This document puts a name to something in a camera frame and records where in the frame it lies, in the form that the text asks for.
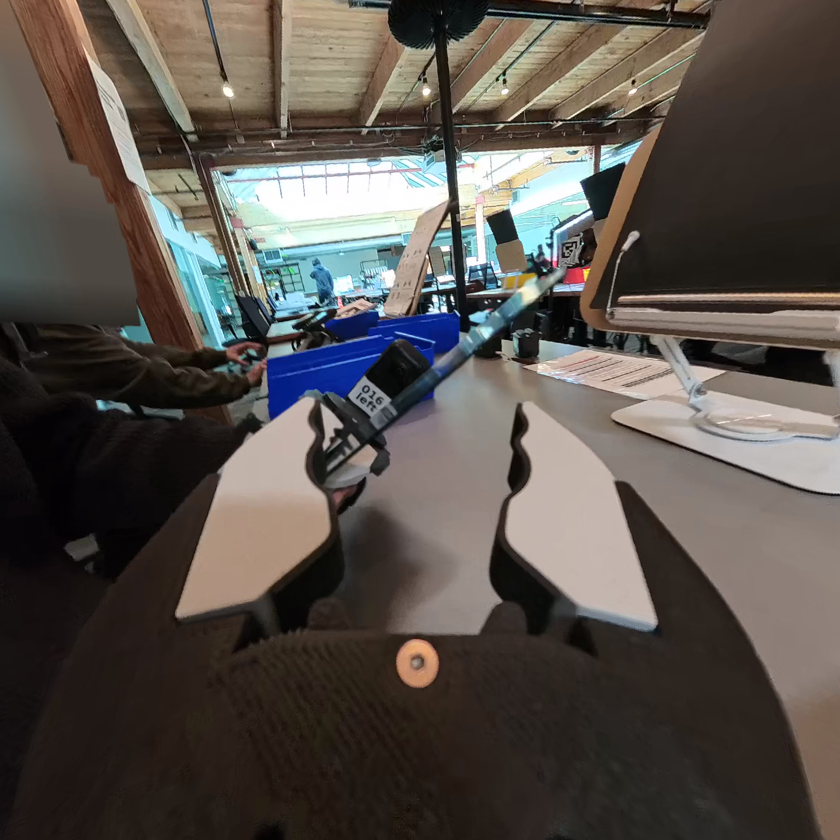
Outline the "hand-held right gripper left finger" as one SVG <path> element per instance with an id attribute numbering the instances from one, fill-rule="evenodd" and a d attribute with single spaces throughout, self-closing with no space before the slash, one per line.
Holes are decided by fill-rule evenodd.
<path id="1" fill-rule="evenodd" d="M 276 593 L 338 538 L 317 477 L 322 442 L 321 405 L 308 396 L 230 457 L 175 608 L 179 623 L 249 614 L 263 632 L 281 630 Z"/>

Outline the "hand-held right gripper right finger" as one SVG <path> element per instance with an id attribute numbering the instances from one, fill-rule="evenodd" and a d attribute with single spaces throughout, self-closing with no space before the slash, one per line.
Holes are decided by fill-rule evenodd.
<path id="1" fill-rule="evenodd" d="M 529 632 L 558 616 L 653 632 L 658 616 L 616 479 L 580 438 L 533 402 L 517 405 L 509 493 L 490 582 Z"/>

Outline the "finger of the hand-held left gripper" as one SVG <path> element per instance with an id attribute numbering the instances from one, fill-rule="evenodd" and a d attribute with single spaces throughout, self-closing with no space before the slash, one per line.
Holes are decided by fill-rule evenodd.
<path id="1" fill-rule="evenodd" d="M 351 459 L 330 472 L 322 486 L 325 490 L 344 490 L 356 487 L 369 476 L 378 476 L 381 472 L 382 467 L 375 460 L 367 463 Z"/>

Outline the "black plate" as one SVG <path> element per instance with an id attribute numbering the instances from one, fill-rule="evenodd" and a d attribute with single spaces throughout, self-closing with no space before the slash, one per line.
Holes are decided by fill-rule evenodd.
<path id="1" fill-rule="evenodd" d="M 431 395 L 435 388 L 456 373 L 478 350 L 490 340 L 500 336 L 527 309 L 548 295 L 566 277 L 566 267 L 559 267 L 550 274 L 540 276 L 519 288 L 482 323 L 468 331 L 456 346 L 424 372 L 414 383 L 395 396 L 362 426 L 360 440 L 368 443 L 411 411 L 416 404 Z"/>

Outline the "blue bin with tag label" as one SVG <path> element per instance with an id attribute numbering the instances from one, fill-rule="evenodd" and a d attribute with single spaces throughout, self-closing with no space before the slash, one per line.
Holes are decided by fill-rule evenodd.
<path id="1" fill-rule="evenodd" d="M 404 332 L 375 335 L 268 359 L 266 386 L 269 420 L 285 412 L 309 391 L 347 396 L 386 347 L 397 339 L 408 341 L 428 362 L 434 362 L 434 341 Z"/>

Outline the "person's left forearm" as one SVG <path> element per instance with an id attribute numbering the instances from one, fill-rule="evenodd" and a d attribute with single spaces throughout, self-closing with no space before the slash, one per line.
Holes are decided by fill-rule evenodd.
<path id="1" fill-rule="evenodd" d="M 98 413 L 73 465 L 73 487 L 61 493 L 62 542 L 94 539 L 98 572 L 118 577 L 194 489 L 262 427 L 254 414 L 228 427 L 201 417 Z"/>

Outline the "plain blue storage bin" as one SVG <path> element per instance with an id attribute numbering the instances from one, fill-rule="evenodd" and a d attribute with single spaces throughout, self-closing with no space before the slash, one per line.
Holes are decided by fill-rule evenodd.
<path id="1" fill-rule="evenodd" d="M 343 318 L 333 318 L 324 328 L 341 340 L 374 336 L 384 338 L 404 333 L 434 342 L 436 354 L 451 351 L 460 340 L 460 318 L 456 312 L 430 312 L 404 318 L 387 318 L 375 310 L 358 311 Z"/>

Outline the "cardboard sign board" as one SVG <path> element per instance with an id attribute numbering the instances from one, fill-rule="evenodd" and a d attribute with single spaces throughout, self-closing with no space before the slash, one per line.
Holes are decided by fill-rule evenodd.
<path id="1" fill-rule="evenodd" d="M 416 314 L 427 275 L 428 251 L 449 212 L 449 201 L 427 210 L 416 221 L 395 270 L 395 278 L 383 307 L 387 319 Z"/>

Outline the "black office chair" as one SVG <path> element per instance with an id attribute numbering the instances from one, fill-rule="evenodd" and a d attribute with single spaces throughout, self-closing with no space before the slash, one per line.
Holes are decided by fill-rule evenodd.
<path id="1" fill-rule="evenodd" d="M 268 346 L 268 332 L 272 321 L 266 314 L 262 301 L 252 296 L 235 296 L 240 312 L 242 329 L 248 340 Z"/>

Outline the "printed paper sheet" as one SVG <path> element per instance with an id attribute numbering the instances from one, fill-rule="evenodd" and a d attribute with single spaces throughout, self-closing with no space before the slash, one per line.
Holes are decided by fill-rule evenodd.
<path id="1" fill-rule="evenodd" d="M 684 392 L 670 365 L 658 358 L 582 349 L 525 368 L 558 382 L 646 401 Z"/>

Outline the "black support pole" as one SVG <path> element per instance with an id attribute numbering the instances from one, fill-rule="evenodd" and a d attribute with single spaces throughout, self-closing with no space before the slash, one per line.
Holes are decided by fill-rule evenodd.
<path id="1" fill-rule="evenodd" d="M 462 333 L 469 330 L 469 316 L 448 44 L 473 33 L 487 15 L 488 7 L 488 1 L 392 1 L 387 14 L 391 34 L 400 45 L 411 49 L 434 48 L 449 198 L 450 257 L 455 277 L 456 311 Z"/>

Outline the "white paper notice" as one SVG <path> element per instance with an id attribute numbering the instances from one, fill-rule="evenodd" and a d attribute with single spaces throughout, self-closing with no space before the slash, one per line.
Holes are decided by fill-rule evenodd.
<path id="1" fill-rule="evenodd" d="M 118 90 L 110 77 L 88 52 L 86 52 L 86 57 L 123 171 L 132 184 L 135 184 L 150 196 L 150 184 L 141 164 L 128 114 Z"/>

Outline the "wooden support beam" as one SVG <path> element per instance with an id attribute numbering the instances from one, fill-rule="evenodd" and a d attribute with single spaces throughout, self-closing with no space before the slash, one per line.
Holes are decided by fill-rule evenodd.
<path id="1" fill-rule="evenodd" d="M 71 160 L 100 180 L 116 211 L 152 340 L 199 350 L 203 342 L 151 200 L 126 175 L 112 137 L 88 60 L 95 51 L 77 2 L 12 1 L 10 6 Z"/>

